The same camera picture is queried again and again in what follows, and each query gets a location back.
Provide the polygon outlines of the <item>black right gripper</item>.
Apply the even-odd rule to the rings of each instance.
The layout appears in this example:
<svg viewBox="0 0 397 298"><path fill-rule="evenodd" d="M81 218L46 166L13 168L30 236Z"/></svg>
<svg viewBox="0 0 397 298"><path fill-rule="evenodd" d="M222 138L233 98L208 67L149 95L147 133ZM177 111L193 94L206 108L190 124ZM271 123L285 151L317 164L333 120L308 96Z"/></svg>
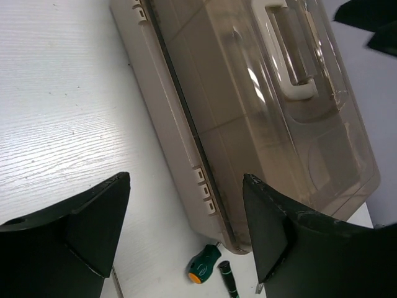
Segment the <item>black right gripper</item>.
<svg viewBox="0 0 397 298"><path fill-rule="evenodd" d="M356 0L339 6L334 21L371 32L367 47L396 56L396 1Z"/></svg>

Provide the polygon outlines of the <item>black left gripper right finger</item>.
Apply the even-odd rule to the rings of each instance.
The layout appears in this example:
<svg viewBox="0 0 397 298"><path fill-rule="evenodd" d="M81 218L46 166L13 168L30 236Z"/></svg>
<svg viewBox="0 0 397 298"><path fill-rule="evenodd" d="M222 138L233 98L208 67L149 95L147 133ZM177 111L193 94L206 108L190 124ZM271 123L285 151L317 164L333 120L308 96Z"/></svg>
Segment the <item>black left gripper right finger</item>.
<svg viewBox="0 0 397 298"><path fill-rule="evenodd" d="M367 228L243 178L257 278L267 297L395 297L396 225Z"/></svg>

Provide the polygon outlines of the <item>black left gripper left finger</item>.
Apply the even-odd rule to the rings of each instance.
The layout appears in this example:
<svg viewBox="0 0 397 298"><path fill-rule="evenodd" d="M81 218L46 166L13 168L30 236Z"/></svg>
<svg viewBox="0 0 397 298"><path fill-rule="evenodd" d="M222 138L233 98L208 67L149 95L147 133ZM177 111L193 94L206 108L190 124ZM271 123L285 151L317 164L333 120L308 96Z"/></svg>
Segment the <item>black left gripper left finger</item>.
<svg viewBox="0 0 397 298"><path fill-rule="evenodd" d="M100 297L130 197L120 172L1 224L1 297Z"/></svg>

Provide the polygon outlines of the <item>beige plastic toolbox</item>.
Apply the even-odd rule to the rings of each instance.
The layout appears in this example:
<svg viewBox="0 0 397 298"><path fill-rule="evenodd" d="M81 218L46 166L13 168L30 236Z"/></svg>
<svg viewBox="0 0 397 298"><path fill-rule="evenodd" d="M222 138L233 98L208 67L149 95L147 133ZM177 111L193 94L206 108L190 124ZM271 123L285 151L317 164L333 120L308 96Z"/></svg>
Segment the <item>beige plastic toolbox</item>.
<svg viewBox="0 0 397 298"><path fill-rule="evenodd" d="M339 220L380 174L322 1L111 1L191 227L252 249L243 177Z"/></svg>

